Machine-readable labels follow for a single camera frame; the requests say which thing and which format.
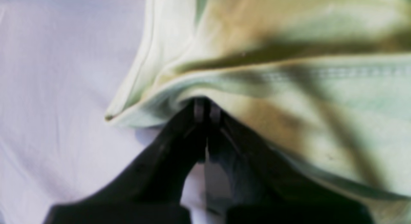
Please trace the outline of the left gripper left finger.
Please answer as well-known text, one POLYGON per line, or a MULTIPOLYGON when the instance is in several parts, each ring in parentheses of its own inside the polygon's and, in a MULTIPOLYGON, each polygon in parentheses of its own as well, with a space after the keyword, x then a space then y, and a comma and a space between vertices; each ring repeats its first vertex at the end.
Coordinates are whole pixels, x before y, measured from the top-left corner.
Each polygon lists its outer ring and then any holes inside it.
POLYGON ((79 202, 53 206, 45 224, 191 224, 180 204, 191 169, 205 158, 207 99, 175 115, 108 185, 79 202))

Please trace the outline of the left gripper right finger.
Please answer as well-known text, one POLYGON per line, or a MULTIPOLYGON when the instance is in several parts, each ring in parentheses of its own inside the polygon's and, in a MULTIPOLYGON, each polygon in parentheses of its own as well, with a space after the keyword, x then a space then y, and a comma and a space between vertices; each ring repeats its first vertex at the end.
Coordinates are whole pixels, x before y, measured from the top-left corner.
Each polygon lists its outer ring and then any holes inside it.
POLYGON ((209 156, 228 177, 227 224, 373 224, 368 209, 306 178, 255 132, 206 102, 209 156))

